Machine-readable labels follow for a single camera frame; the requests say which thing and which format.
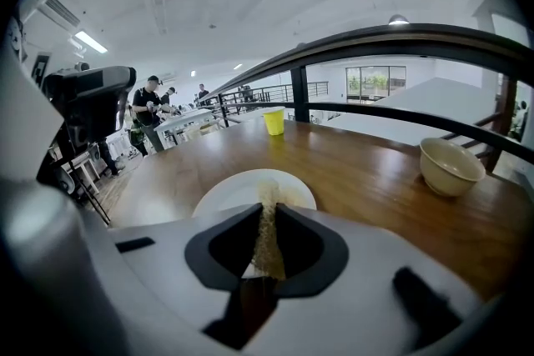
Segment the yellow cup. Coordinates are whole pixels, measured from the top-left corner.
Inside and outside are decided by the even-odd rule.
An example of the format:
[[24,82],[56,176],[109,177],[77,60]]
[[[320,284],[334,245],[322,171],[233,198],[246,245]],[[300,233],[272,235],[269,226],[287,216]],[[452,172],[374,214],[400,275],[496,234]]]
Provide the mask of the yellow cup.
[[269,135],[280,135],[284,133],[284,109],[276,109],[264,113],[265,125]]

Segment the ceiling light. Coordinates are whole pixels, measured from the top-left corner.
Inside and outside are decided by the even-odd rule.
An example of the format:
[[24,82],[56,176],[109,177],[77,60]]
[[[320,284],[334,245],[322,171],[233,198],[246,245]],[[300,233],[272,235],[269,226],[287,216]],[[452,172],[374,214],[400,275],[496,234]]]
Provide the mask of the ceiling light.
[[74,34],[74,37],[80,39],[82,42],[86,42],[87,45],[89,45],[95,51],[98,51],[100,53],[106,53],[108,51],[108,49],[106,49],[96,40],[91,38],[91,36],[89,36],[86,32],[77,32],[76,34]]
[[391,26],[396,26],[399,24],[410,24],[410,22],[405,17],[397,13],[393,17],[390,18],[390,21],[388,22],[388,24]]

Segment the window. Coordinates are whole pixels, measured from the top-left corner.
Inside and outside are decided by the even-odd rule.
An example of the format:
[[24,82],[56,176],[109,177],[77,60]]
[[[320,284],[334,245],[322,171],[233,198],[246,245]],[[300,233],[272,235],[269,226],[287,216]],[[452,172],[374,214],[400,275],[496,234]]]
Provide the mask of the window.
[[346,73],[349,103],[371,104],[406,87],[406,67],[355,67]]

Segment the white plate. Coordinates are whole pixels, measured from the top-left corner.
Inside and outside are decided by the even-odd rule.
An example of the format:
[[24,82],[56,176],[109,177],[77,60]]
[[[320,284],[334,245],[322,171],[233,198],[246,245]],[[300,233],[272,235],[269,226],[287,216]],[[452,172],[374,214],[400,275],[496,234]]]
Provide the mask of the white plate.
[[317,209],[310,189],[297,177],[276,169],[253,169],[226,178],[209,190],[194,209],[193,216],[197,217],[239,205],[257,203],[259,202],[258,184],[268,179],[274,179],[282,191],[285,188],[296,189],[302,198],[303,208]]

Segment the beige bowl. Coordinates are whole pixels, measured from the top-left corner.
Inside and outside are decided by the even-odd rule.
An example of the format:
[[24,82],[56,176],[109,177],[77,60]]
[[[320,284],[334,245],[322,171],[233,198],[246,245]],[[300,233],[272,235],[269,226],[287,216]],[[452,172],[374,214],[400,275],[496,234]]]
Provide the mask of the beige bowl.
[[486,176],[481,161],[465,148],[441,138],[421,141],[421,173],[442,196],[460,196]]

